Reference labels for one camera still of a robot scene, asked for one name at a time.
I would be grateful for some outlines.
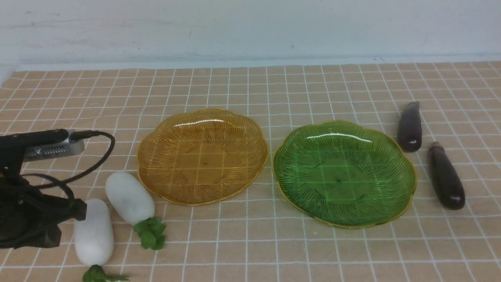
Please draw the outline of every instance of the black wire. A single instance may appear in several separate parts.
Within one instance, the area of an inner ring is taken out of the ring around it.
[[[95,163],[95,165],[91,166],[90,168],[88,168],[87,170],[85,171],[82,171],[81,173],[75,175],[75,176],[72,176],[70,178],[67,178],[65,180],[62,180],[61,183],[63,184],[68,184],[70,182],[73,182],[75,180],[78,180],[88,174],[90,174],[91,172],[93,172],[94,170],[96,170],[98,167],[100,167],[106,160],[107,158],[111,155],[111,152],[113,151],[113,148],[115,147],[115,138],[113,137],[113,135],[107,133],[107,132],[103,132],[103,131],[86,131],[88,132],[87,135],[83,135],[81,138],[89,138],[89,137],[94,137],[94,136],[105,136],[107,138],[110,139],[110,146],[108,147],[108,150],[106,151],[106,153],[103,155],[103,157],[97,162]],[[48,183],[48,184],[41,184],[41,185],[36,185],[35,188],[37,189],[46,189],[46,188],[52,188],[52,187],[56,187],[58,186],[58,184],[55,184],[55,183]]]
[[[53,213],[57,213],[57,214],[67,213],[68,210],[71,209],[73,207],[73,204],[75,203],[75,195],[73,194],[73,191],[68,187],[67,184],[70,182],[73,182],[75,180],[78,180],[78,179],[90,174],[94,170],[96,170],[100,165],[102,165],[107,160],[107,158],[111,155],[113,148],[115,147],[115,138],[113,137],[113,135],[111,135],[107,132],[103,132],[103,131],[93,131],[93,130],[81,131],[81,132],[75,132],[74,134],[72,134],[72,136],[70,136],[70,139],[77,141],[80,139],[91,138],[91,137],[100,136],[100,135],[109,138],[110,145],[109,145],[106,153],[102,156],[102,158],[96,164],[94,164],[93,166],[88,168],[87,170],[85,170],[85,171],[83,171],[75,176],[72,176],[70,178],[67,178],[65,180],[62,180],[62,181],[58,180],[55,177],[52,177],[52,176],[49,176],[46,174],[38,174],[38,173],[24,174],[24,175],[19,175],[19,176],[7,176],[7,177],[4,176],[5,178],[17,178],[18,180],[23,181],[23,182],[25,181],[23,179],[24,176],[37,176],[40,178],[47,179],[47,180],[51,181],[51,183],[37,185],[37,186],[32,186],[29,184],[16,185],[16,186],[9,185],[9,184],[3,184],[2,188],[3,189],[10,188],[10,189],[20,190],[20,194],[22,195],[22,200],[26,201],[27,203],[31,204],[35,208],[39,209],[41,212],[49,211],[49,212],[53,212]],[[54,206],[50,206],[50,205],[47,205],[44,203],[44,201],[42,199],[43,194],[40,193],[40,190],[46,189],[46,188],[52,188],[52,187],[59,187],[66,194],[66,196],[68,197],[68,200],[69,200],[69,204],[67,206],[54,207]],[[11,246],[11,247],[17,246],[19,243],[23,242],[27,238],[36,234],[40,230],[40,228],[42,228],[42,227],[43,226],[38,226],[35,229],[27,230],[23,235],[18,236],[17,238],[0,240],[0,245],[1,246]]]

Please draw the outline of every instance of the purple eggplant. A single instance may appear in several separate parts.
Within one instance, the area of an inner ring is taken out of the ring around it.
[[[419,102],[408,103],[398,123],[397,143],[406,153],[413,153],[421,148],[423,131],[419,115]]]
[[[428,161],[432,186],[442,206],[450,210],[462,209],[466,196],[461,179],[439,142],[431,144]]]

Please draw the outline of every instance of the glass plate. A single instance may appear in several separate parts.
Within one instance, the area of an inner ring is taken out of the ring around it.
[[[204,205],[232,197],[268,159],[261,128],[250,118],[207,108],[164,120],[139,145],[138,177],[166,201]]]
[[[292,205],[343,228],[398,218],[417,185],[414,166],[393,139],[342,120],[293,131],[276,152],[273,170]]]

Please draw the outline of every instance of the green leaves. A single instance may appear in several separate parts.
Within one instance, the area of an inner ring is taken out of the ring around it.
[[[132,227],[141,238],[144,249],[161,250],[165,243],[165,224],[158,217],[150,217]]]
[[[106,275],[100,265],[93,265],[84,273],[82,282],[115,282],[129,281],[129,277],[123,275]]]

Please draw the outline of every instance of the white radish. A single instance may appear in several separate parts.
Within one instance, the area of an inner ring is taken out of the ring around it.
[[[115,246],[110,211],[99,199],[90,199],[86,203],[86,219],[75,221],[75,251],[84,265],[104,265]]]
[[[155,215],[155,203],[141,183],[127,172],[115,172],[106,180],[106,196],[130,225]]]
[[[141,183],[127,172],[115,172],[105,185],[106,196],[118,215],[133,226],[145,249],[160,250],[165,225],[155,216],[155,203]]]

